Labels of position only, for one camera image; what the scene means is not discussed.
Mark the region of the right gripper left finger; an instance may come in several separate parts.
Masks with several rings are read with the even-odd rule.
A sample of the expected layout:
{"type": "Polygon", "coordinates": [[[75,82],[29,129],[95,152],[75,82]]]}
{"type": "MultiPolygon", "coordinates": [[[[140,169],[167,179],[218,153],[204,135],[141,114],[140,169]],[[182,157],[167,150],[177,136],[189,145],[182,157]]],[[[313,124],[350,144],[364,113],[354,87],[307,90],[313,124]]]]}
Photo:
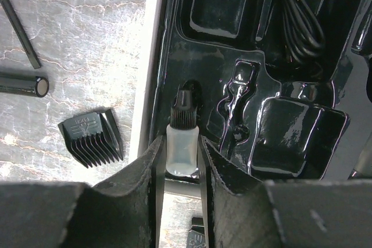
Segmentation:
{"type": "Polygon", "coordinates": [[[115,175],[1,184],[2,247],[158,247],[165,137],[115,175]]]}

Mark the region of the small clear oil bottle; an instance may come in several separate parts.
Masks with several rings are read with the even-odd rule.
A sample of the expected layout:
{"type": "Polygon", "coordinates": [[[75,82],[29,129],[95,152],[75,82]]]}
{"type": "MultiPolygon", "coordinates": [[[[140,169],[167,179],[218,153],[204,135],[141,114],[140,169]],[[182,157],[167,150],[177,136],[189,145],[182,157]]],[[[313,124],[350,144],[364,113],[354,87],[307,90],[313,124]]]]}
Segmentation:
{"type": "Polygon", "coordinates": [[[186,177],[197,169],[199,127],[197,109],[192,91],[181,88],[177,92],[166,128],[166,171],[177,177],[186,177]]]}

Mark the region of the white cardboard box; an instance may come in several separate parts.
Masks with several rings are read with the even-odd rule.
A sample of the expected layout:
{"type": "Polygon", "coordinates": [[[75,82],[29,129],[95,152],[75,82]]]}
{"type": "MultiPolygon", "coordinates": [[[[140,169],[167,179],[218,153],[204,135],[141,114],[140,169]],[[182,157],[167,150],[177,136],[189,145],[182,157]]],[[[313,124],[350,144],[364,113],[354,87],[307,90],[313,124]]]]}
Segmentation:
{"type": "Polygon", "coordinates": [[[156,68],[158,67],[156,48],[162,37],[159,34],[159,23],[164,1],[166,0],[146,0],[145,4],[144,25],[140,33],[142,43],[131,127],[129,165],[141,157],[149,146],[151,114],[154,103],[152,86],[156,79],[156,68]]]}

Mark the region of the silver black hair clipper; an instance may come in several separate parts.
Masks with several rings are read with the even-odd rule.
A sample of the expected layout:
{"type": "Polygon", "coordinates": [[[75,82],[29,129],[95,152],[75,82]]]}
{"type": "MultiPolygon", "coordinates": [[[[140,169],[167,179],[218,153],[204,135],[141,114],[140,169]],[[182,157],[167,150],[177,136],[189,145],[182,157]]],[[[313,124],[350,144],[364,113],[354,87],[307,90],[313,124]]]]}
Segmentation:
{"type": "MultiPolygon", "coordinates": [[[[367,61],[369,74],[366,83],[366,94],[371,102],[371,5],[365,12],[356,33],[352,51],[367,61]]],[[[371,179],[371,135],[369,136],[349,179],[371,179]]]]}

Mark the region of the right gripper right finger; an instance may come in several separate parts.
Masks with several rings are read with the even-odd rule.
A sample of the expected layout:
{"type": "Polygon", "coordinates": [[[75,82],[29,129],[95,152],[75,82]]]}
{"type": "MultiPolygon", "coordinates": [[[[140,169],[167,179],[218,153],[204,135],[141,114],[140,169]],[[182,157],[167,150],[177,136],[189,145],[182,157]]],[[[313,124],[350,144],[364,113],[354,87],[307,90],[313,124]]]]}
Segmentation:
{"type": "Polygon", "coordinates": [[[370,247],[371,181],[258,181],[199,137],[207,247],[370,247]]]}

